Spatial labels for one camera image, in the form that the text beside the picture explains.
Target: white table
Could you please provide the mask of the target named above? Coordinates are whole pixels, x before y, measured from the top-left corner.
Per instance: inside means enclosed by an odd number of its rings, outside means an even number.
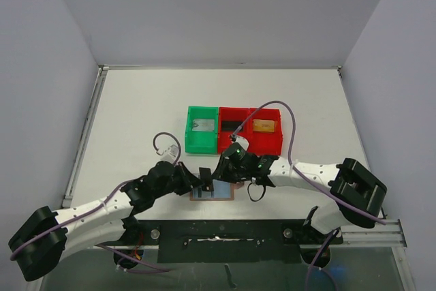
[[[293,158],[331,164],[352,157],[367,164],[336,70],[108,70],[91,133],[74,185],[72,206],[104,197],[121,181],[146,174],[159,160],[151,141],[160,131],[173,133],[184,149],[188,106],[256,107],[279,99],[296,115]],[[287,153],[291,121],[280,105],[282,155]],[[162,136],[159,146],[172,144]],[[218,155],[181,160],[193,173],[215,169]],[[253,188],[253,197],[261,187]],[[233,201],[190,201],[189,195],[158,199],[138,219],[294,219],[331,201],[292,187],[268,188],[251,202],[246,187]]]

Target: plastic bin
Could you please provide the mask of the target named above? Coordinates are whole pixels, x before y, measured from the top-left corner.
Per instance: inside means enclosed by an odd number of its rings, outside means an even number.
[[[217,153],[218,107],[188,107],[185,152]]]
[[[219,108],[219,123],[218,123],[218,153],[225,151],[230,144],[230,134],[249,116],[248,108]],[[247,140],[251,133],[251,122],[247,122],[244,128],[239,131],[238,135],[243,136]]]
[[[256,108],[250,108],[249,114],[254,112]],[[256,132],[253,131],[253,120],[265,119],[275,122],[274,132]],[[283,133],[281,131],[280,110],[278,109],[261,109],[256,113],[250,122],[251,135],[248,141],[250,142],[248,152],[256,155],[280,155],[281,147],[283,146]]]

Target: round metal bolt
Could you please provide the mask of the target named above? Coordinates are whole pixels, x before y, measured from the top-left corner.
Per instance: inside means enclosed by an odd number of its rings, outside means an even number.
[[[283,235],[285,236],[285,238],[290,239],[292,238],[292,230],[290,228],[286,228],[283,231]]]
[[[159,232],[159,230],[156,230],[156,229],[151,230],[150,237],[153,240],[157,240],[160,236],[161,236],[161,232]]]

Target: wall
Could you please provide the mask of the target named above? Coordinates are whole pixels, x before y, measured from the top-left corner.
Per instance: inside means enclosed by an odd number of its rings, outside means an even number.
[[[379,0],[65,0],[100,64],[330,67]]]
[[[418,290],[436,285],[436,0],[381,0],[344,65],[371,168],[388,185]]]
[[[63,0],[0,0],[0,290],[24,290],[7,242],[61,203],[97,66]]]

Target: yellow package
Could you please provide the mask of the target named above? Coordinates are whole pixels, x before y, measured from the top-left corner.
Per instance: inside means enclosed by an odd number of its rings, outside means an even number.
[[[254,119],[253,120],[254,132],[275,132],[275,121],[268,119]]]

